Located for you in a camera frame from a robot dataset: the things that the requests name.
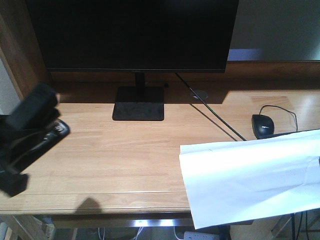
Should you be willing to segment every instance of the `mouse cable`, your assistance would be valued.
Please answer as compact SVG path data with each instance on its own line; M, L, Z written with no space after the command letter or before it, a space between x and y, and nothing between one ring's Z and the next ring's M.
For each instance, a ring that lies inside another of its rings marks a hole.
M263 105L260 109L259 115L262 112L262 109L264 109L265 107L272 107L272 108L278 108L278 109L282 109L285 110L286 112L292 114L294 116L294 122L295 122L295 131L298 132L298 121L297 121L297 115L293 112L293 111L289 111L281 106L276 106L276 105Z
M215 115L224 125L226 125L232 132L234 132L241 140L247 141L243 136L240 135L235 129L233 129L225 120L223 120L218 114L215 113L215 111L208 105L206 102L189 86L189 84L178 74L175 73L175 75L186 85L188 89L206 106L209 111Z

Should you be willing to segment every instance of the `white wall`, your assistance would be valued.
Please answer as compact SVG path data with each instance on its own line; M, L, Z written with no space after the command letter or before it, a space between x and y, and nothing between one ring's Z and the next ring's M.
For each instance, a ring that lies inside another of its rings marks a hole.
M0 59L0 114L8 115L20 99Z
M239 0L229 60L320 60L320 0Z

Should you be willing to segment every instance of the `paper sheet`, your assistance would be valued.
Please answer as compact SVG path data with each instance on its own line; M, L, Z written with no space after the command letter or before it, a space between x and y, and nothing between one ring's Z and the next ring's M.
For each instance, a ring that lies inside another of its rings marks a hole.
M180 146L196 229L320 208L320 130Z

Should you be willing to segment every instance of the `power outlet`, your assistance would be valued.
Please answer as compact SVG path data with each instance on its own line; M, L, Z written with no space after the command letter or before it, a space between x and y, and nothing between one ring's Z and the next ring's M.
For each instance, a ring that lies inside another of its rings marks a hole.
M219 235L201 233L201 232L192 232L186 231L184 232L184 240L219 240Z

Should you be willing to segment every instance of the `monitor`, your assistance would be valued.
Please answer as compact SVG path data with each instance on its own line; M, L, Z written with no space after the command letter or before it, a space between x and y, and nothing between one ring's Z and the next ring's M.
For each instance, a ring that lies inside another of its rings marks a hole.
M135 73L114 120L163 120L146 72L223 73L239 0L26 0L48 71Z

